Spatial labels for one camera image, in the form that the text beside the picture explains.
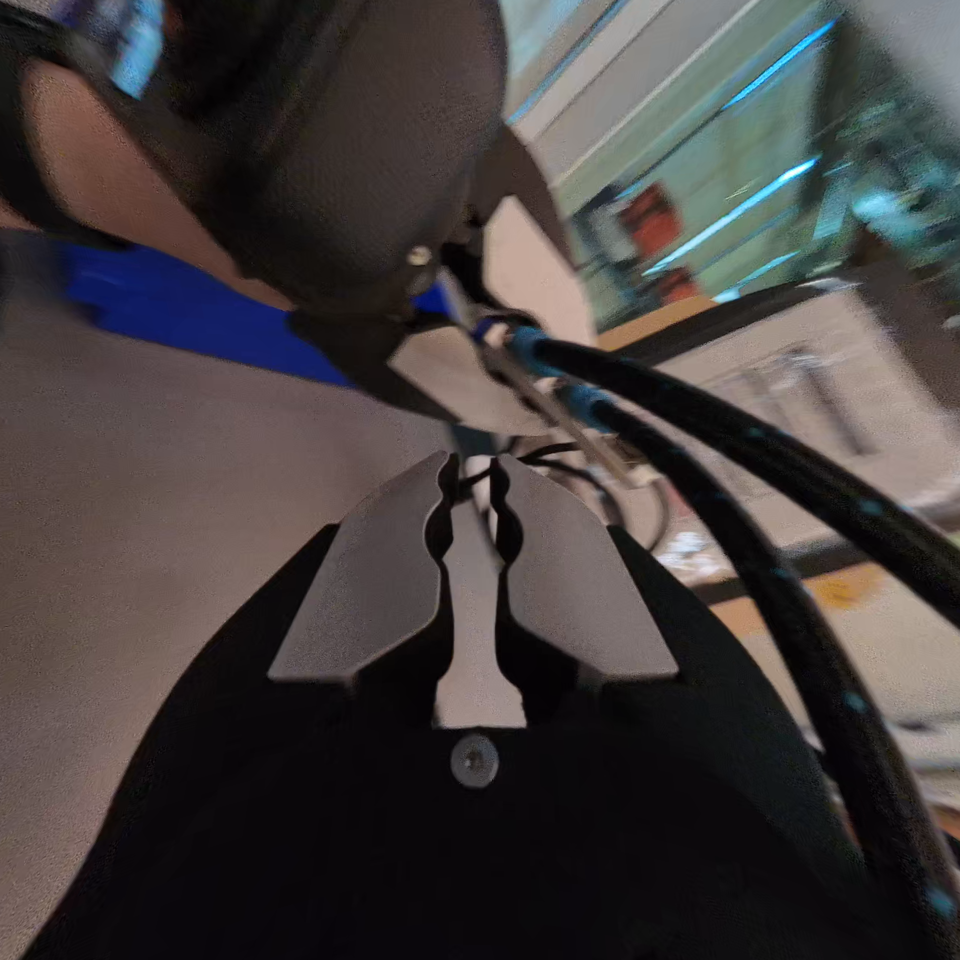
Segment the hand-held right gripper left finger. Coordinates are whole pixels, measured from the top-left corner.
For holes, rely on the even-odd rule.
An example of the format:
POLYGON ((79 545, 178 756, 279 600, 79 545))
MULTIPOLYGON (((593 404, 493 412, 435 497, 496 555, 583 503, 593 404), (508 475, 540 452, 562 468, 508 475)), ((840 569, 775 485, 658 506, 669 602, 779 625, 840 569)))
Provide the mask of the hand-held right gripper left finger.
POLYGON ((458 457, 437 450, 341 521, 268 670, 279 683, 350 685, 387 659, 426 657, 435 680, 454 642, 451 502, 458 457))

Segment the black wristband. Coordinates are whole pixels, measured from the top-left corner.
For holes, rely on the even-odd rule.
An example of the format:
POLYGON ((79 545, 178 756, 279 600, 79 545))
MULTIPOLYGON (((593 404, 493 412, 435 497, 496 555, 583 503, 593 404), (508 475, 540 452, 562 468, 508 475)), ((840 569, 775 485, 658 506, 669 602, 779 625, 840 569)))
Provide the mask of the black wristband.
POLYGON ((2 201, 21 219, 55 240, 112 252, 132 243, 74 219, 46 185, 31 152, 22 82, 32 61, 69 67, 69 30, 50 19, 1 3, 2 201))

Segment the person's left hand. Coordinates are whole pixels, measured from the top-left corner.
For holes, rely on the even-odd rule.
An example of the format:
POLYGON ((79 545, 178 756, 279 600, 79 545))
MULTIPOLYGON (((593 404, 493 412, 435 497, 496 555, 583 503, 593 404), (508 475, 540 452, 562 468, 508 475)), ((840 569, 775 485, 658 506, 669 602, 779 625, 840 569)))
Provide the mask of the person's left hand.
POLYGON ((67 214, 189 264, 258 303, 292 309, 281 293, 241 274, 79 75, 35 61, 20 90, 31 156, 67 214))

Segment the blue plastic storage bin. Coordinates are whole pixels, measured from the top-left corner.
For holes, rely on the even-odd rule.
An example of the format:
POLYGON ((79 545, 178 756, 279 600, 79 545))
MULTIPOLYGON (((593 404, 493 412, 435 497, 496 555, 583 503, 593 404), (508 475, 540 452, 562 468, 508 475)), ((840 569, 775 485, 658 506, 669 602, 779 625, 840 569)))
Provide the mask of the blue plastic storage bin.
POLYGON ((375 345, 363 360, 334 344, 306 342, 285 310, 269 306, 180 259, 146 246, 101 249, 55 243, 64 294, 95 330, 287 377, 367 392, 386 389, 399 371, 397 345, 375 345))

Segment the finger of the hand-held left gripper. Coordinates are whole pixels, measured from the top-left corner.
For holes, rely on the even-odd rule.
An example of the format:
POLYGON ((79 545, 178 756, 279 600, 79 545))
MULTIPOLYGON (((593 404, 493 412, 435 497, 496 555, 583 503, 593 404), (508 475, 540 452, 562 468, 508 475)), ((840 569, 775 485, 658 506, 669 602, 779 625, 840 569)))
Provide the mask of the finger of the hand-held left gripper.
POLYGON ((555 339, 596 343, 593 308, 577 271, 519 198, 501 198, 486 220, 466 206, 460 248, 466 259, 460 283, 475 322, 525 317, 555 339))
POLYGON ((540 437, 554 429, 510 386, 498 382, 458 328, 414 333, 390 354, 406 390, 394 405, 452 425, 504 436, 540 437))

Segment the instruction sheet sign stand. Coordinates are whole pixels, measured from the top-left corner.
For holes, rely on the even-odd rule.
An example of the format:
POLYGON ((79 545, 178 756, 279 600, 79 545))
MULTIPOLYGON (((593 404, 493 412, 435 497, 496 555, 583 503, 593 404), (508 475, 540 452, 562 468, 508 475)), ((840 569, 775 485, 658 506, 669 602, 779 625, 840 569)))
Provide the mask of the instruction sheet sign stand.
POLYGON ((907 281, 784 284, 612 354, 780 428, 958 534, 958 337, 907 281))

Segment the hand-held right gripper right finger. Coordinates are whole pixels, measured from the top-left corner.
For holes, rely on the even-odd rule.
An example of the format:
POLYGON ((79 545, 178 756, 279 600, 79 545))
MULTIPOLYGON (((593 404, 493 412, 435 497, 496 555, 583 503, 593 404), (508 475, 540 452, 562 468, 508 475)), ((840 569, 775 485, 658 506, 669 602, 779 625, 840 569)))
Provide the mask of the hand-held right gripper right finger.
POLYGON ((520 683, 536 658, 598 683, 655 682, 679 666, 608 526, 574 493, 511 455, 491 464, 502 560, 498 666, 520 683))

